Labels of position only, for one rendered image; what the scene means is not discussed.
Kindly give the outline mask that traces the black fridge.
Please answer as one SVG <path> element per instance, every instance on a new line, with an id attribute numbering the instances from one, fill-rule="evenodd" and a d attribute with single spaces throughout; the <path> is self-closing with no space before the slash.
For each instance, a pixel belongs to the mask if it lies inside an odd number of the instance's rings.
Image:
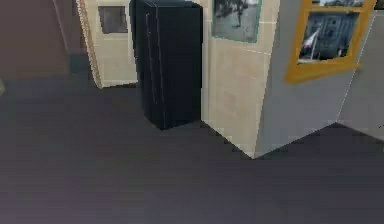
<path id="1" fill-rule="evenodd" d="M 190 0 L 131 0 L 141 105 L 161 130 L 201 118 L 203 7 Z"/>

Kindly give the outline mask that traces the teal framed picture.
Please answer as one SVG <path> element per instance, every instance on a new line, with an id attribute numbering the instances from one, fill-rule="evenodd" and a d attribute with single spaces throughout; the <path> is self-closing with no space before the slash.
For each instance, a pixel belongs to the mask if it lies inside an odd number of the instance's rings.
<path id="1" fill-rule="evenodd" d="M 256 43 L 263 0 L 213 0 L 215 38 Z"/>

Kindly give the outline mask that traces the yellow framed picture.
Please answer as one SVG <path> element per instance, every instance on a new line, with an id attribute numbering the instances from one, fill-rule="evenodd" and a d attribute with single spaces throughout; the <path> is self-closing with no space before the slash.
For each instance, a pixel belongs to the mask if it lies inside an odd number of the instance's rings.
<path id="1" fill-rule="evenodd" d="M 302 0 L 284 81 L 294 84 L 359 67 L 377 0 Z"/>

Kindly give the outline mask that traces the dark grey wall picture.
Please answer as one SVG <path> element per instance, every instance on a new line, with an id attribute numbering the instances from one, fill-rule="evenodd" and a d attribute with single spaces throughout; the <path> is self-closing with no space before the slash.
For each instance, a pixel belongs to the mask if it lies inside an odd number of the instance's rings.
<path id="1" fill-rule="evenodd" d="M 124 6 L 99 6 L 98 7 L 102 32 L 127 33 L 127 22 Z"/>

